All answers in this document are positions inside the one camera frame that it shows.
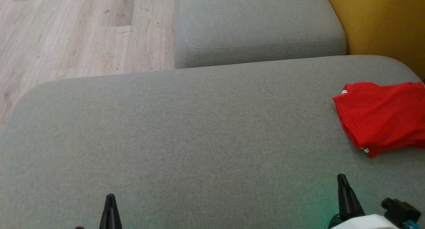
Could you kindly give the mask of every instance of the mustard yellow wall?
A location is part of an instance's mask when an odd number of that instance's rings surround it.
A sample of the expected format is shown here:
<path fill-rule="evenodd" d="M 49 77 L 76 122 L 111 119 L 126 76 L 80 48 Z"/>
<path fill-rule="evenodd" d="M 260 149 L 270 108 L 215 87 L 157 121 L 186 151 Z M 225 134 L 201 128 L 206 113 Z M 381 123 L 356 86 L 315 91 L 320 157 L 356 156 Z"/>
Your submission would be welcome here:
<path fill-rule="evenodd" d="M 349 55 L 397 59 L 425 79 L 425 0 L 329 0 Z"/>

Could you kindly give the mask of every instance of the black connector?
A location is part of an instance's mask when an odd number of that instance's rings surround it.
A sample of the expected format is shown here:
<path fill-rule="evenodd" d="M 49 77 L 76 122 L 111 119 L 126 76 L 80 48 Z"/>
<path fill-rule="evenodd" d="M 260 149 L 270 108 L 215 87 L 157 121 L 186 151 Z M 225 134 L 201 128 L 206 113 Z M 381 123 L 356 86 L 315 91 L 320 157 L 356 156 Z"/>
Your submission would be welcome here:
<path fill-rule="evenodd" d="M 421 212 L 407 202 L 397 199 L 386 198 L 381 202 L 381 206 L 387 210 L 384 217 L 399 228 L 404 228 L 408 220 L 417 222 Z"/>

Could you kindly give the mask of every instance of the sofa seat cushion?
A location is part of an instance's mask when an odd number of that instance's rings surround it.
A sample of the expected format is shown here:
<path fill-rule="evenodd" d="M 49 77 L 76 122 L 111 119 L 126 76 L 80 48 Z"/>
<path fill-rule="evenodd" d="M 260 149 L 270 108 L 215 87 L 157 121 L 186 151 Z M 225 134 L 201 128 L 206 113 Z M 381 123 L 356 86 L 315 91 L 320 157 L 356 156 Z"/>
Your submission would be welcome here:
<path fill-rule="evenodd" d="M 177 68 L 346 54 L 328 0 L 176 0 Z"/>
<path fill-rule="evenodd" d="M 400 62 L 337 56 L 70 79 L 19 101 L 0 138 L 4 228 L 327 228 L 345 173 L 366 214 L 425 211 L 425 151 L 369 159 L 332 97 L 418 81 Z"/>

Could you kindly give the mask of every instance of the laminate flooring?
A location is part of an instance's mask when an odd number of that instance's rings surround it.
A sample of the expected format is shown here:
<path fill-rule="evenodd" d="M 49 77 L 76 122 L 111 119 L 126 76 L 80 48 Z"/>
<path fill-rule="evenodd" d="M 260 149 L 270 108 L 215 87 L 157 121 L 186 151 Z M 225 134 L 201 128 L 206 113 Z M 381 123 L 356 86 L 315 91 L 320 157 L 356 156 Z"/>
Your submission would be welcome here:
<path fill-rule="evenodd" d="M 0 0 L 0 133 L 36 85 L 173 69 L 174 0 Z"/>

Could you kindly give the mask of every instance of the red t-shirt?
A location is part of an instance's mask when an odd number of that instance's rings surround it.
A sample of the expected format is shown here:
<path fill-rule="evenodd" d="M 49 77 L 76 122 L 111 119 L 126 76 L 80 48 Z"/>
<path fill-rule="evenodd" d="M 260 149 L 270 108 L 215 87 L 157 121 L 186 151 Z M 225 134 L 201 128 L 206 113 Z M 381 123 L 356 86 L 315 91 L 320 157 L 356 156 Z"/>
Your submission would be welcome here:
<path fill-rule="evenodd" d="M 425 148 L 422 82 L 347 84 L 333 100 L 344 131 L 356 148 L 369 150 L 370 158 L 406 146 Z"/>

